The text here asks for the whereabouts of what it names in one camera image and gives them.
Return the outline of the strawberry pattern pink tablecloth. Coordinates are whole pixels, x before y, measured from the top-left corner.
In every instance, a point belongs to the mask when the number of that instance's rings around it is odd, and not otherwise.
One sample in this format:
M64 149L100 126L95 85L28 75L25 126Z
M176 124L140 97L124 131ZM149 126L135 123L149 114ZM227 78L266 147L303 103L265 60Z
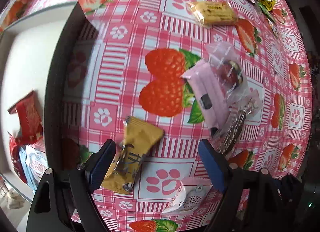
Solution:
M184 177L207 178L198 145L209 129L192 89L181 74L207 58L205 44L233 45L263 106L248 117L231 156L250 171L266 168L274 178L296 175L307 149L312 112L308 59L295 19L285 0L271 15L270 32L259 6L248 0L16 0L5 25L41 8L79 1L87 16L72 53L61 105L63 133L96 151L107 139L120 142L124 119L158 126L164 137L146 155L135 187L119 194L103 187L94 202L111 231L203 229L215 214L220 194L210 190L190 215L161 212ZM188 2L226 2L235 25L202 27Z

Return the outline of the golden biscuit packet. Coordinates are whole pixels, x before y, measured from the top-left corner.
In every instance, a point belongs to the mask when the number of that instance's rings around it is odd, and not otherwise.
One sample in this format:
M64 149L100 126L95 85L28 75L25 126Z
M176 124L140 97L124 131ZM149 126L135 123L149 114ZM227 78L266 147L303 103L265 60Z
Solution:
M235 25L238 21L238 16L226 2L188 2L186 8L202 27Z

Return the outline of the red foil snack packet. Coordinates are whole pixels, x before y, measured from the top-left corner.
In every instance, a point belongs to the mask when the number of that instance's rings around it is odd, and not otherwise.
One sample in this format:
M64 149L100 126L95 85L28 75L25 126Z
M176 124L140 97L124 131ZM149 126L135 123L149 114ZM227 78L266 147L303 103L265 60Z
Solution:
M29 145L43 138L43 127L40 114L35 106L35 91L30 91L8 109L10 115L17 114L11 134L17 145Z

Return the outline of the pink long snack bar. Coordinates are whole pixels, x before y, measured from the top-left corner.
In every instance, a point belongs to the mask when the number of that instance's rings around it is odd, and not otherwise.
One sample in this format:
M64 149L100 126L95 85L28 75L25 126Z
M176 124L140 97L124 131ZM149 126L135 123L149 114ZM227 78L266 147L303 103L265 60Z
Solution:
M207 127L220 130L229 116L229 109L220 83L209 62L202 59L181 75L193 93Z

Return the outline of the clear dark jerky packet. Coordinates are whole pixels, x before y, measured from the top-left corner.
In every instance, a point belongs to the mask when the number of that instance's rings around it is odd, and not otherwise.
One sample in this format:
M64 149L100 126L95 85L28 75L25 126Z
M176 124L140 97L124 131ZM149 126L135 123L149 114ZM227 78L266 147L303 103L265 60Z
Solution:
M223 128L212 137L212 145L218 153L226 156L233 150L244 123L248 117L254 117L262 108L259 92L254 89L236 104L236 112L231 112Z

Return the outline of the mustard yellow snack packet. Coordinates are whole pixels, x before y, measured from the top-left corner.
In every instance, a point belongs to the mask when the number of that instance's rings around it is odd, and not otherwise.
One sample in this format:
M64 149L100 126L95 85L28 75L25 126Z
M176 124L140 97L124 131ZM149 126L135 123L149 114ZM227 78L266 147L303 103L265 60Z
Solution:
M101 186L119 194L129 194L134 187L140 167L153 145L164 136L157 126L132 116L124 120L124 138Z

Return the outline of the black white storage tray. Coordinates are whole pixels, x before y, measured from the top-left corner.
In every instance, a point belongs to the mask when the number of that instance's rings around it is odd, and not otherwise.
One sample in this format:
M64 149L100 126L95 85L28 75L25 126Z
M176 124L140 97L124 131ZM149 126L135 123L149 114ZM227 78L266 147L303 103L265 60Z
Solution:
M1 176L26 201L34 190L14 170L9 141L44 145L61 170L61 102L67 66L86 20L78 2L24 16L1 33Z

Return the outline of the white crispy cranberry packet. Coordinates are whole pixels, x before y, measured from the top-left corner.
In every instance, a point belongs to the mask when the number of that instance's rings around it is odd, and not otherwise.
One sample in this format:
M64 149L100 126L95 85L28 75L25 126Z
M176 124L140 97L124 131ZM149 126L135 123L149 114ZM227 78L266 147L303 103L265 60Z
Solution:
M208 178L185 177L170 204L161 215L190 215L198 209L212 188Z

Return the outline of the clear date candy packet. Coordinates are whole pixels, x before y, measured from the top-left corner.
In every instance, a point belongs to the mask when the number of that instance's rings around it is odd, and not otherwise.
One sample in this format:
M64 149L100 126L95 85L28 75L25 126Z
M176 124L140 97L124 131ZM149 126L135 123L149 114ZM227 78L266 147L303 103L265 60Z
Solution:
M238 103L248 95L247 77L233 45L226 41L204 45L208 62L219 80L227 103Z

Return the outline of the blue white snack packet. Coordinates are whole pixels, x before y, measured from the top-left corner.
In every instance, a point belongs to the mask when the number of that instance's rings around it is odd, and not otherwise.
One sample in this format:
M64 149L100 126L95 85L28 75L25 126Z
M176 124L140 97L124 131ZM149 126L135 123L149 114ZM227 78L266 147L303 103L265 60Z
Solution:
M21 162L21 166L22 166L25 178L27 180L27 185L29 186L29 188L31 188L33 193L35 193L35 191L37 190L38 181L34 177L31 171L31 168L27 163L28 155L25 147L23 146L19 148L19 157L20 157L20 162Z

